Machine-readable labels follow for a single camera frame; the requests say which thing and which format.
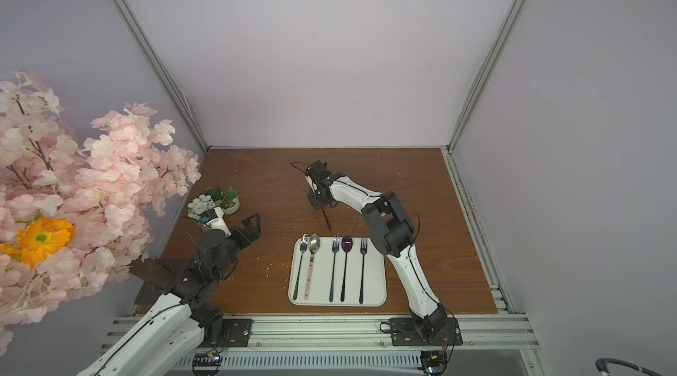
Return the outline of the purple spoon long handle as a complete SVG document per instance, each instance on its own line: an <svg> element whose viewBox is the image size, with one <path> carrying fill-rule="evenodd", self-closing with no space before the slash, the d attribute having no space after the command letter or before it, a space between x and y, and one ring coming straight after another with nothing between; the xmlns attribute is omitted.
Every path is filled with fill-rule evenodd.
<svg viewBox="0 0 677 376"><path fill-rule="evenodd" d="M324 216L324 219L325 219L325 222L326 222L328 231L329 231L329 232L332 232L332 231L333 231L333 227L331 226L330 219L329 219L329 217L327 216L326 211L324 210L324 208L322 208L321 210L322 210L322 213L323 213L323 216Z"/></svg>

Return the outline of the blue fork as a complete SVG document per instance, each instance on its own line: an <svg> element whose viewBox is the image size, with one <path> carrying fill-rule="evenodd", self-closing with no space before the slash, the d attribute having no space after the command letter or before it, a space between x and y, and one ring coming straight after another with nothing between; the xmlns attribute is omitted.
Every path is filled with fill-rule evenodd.
<svg viewBox="0 0 677 376"><path fill-rule="evenodd" d="M330 291L329 291L329 302L334 300L334 286L335 286L335 275L336 275L336 260L337 254L340 250L340 235L336 234L333 236L333 244L331 245L331 250L333 251L333 266L331 266L331 280L330 280Z"/></svg>

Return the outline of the silver spoon pink handle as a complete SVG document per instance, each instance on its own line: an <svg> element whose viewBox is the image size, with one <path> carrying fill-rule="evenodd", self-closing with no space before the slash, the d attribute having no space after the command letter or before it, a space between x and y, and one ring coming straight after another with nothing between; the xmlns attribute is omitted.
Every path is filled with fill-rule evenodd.
<svg viewBox="0 0 677 376"><path fill-rule="evenodd" d="M310 252L310 264L309 264L309 268L308 268L305 290L304 290L304 299L305 300L308 300L310 298L311 281L312 281L312 275L313 275L313 270L314 270L315 256L316 256L316 253L319 251L320 243L321 243L320 236L316 233L313 233L309 238L308 251Z"/></svg>

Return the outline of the green handled iridescent fork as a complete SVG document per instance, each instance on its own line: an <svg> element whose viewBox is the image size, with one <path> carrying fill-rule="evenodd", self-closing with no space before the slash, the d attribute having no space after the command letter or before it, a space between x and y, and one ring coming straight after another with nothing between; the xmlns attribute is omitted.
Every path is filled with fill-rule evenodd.
<svg viewBox="0 0 677 376"><path fill-rule="evenodd" d="M309 237L308 234L303 234L303 236L301 237L300 246L299 246L299 252L300 252L299 263L298 263L297 272L296 272L296 280L295 280L295 285L294 285L293 300L297 300L297 298L298 298L299 285L300 285L300 280L301 280L301 267L303 266L303 255L308 250L309 238L310 237Z"/></svg>

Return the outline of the purple fork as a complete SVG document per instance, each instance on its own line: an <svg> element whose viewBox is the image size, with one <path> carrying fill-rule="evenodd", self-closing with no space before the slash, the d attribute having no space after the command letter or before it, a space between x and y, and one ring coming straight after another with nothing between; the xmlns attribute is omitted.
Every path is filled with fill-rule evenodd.
<svg viewBox="0 0 677 376"><path fill-rule="evenodd" d="M368 239L361 238L361 280L360 280L360 291L359 291L359 304L364 303L364 273L365 273L365 264L366 264L366 255L368 254Z"/></svg>

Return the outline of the white plastic tray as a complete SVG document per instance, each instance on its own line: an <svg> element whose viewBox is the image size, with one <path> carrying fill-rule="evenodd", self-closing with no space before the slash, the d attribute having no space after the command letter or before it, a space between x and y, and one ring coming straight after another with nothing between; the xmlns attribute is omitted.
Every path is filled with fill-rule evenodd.
<svg viewBox="0 0 677 376"><path fill-rule="evenodd" d="M387 287L384 268L384 256L377 252L370 240L368 240L368 254L366 255L364 273L364 303L359 304L359 291L361 280L361 238L354 238L354 246L349 253L347 262L347 290L346 300L340 301L342 275L344 269L344 252L338 251L336 260L336 275L334 286L334 300L329 302L331 266L333 266L332 237L322 237L319 251L315 256L314 270L311 281L310 298L304 299L304 290L308 268L310 264L310 252L307 250L303 255L301 267L301 280L297 300L293 300L296 272L299 263L299 246L301 239L296 240L293 247L292 270L288 288L289 301L297 306L306 307L380 307L387 300Z"/></svg>

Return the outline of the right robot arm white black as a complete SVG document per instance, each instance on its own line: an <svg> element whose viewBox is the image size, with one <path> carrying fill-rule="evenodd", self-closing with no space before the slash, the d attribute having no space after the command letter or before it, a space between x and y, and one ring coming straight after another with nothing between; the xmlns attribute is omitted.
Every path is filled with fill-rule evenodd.
<svg viewBox="0 0 677 376"><path fill-rule="evenodd" d="M425 277L416 250L414 223L403 202L391 191L379 193L343 173L331 173L322 161L308 165L304 173L314 209L344 203L361 213L372 244L390 260L404 287L415 336L423 344L432 344L447 324L447 310Z"/></svg>

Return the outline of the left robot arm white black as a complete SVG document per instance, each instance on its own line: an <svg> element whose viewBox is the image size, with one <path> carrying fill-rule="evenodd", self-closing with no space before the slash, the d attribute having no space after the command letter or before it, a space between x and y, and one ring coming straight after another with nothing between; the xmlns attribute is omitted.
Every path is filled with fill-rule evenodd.
<svg viewBox="0 0 677 376"><path fill-rule="evenodd" d="M194 245L193 258L178 272L159 261L134 261L132 274L162 293L131 329L83 370L84 375L164 375L199 346L222 353L227 347L248 345L253 321L225 321L208 300L232 275L238 254L260 237L260 217L254 214L229 228L209 211L200 223L206 231Z"/></svg>

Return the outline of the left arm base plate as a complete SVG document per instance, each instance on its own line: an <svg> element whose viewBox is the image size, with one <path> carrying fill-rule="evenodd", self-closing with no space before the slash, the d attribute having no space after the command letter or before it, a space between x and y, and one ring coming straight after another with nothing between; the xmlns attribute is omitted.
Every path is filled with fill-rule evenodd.
<svg viewBox="0 0 677 376"><path fill-rule="evenodd" d="M206 327L203 348L247 347L252 332L252 319L217 319Z"/></svg>

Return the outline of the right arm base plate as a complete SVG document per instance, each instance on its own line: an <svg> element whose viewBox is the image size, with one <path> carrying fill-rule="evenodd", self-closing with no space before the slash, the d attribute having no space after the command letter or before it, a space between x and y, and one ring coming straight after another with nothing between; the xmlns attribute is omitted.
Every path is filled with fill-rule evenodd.
<svg viewBox="0 0 677 376"><path fill-rule="evenodd" d="M416 347L444 347L460 346L464 340L456 318L448 318L440 331L432 337L419 337L414 330L414 320L411 317L396 317L381 321L378 329L391 337L393 346Z"/></svg>

